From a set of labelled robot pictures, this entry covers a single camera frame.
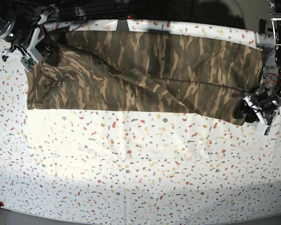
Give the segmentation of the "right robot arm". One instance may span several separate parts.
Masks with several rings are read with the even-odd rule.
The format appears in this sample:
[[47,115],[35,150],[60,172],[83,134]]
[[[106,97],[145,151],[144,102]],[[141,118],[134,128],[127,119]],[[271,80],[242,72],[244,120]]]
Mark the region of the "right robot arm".
[[0,0],[0,39],[11,44],[2,55],[36,63],[57,53],[45,24],[56,14],[55,0]]

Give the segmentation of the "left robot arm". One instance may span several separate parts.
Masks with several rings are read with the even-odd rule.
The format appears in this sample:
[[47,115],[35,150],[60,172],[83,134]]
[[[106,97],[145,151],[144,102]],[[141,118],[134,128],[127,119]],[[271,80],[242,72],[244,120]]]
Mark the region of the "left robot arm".
[[257,130],[268,135],[274,120],[280,113],[281,108],[281,0],[270,0],[268,2],[271,15],[275,52],[274,58],[268,58],[267,62],[274,61],[278,72],[273,74],[268,69],[263,69],[267,77],[274,75],[274,84],[267,87],[265,78],[261,78],[261,84],[253,93],[245,94],[235,109],[234,116],[245,116],[245,121],[254,123]]

